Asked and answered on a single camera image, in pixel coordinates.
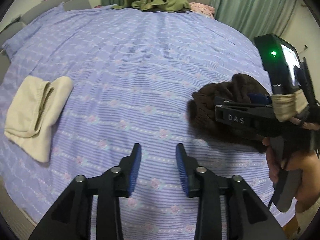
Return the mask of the right hand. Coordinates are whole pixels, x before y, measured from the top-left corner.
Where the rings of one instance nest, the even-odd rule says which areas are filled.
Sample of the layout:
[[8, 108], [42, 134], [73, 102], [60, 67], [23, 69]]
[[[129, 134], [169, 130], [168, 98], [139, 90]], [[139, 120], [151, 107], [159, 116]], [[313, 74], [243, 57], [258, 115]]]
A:
[[268, 207], [286, 212], [296, 199], [298, 211], [310, 208], [319, 198], [319, 139], [314, 134], [303, 142], [265, 138], [263, 145], [274, 188]]

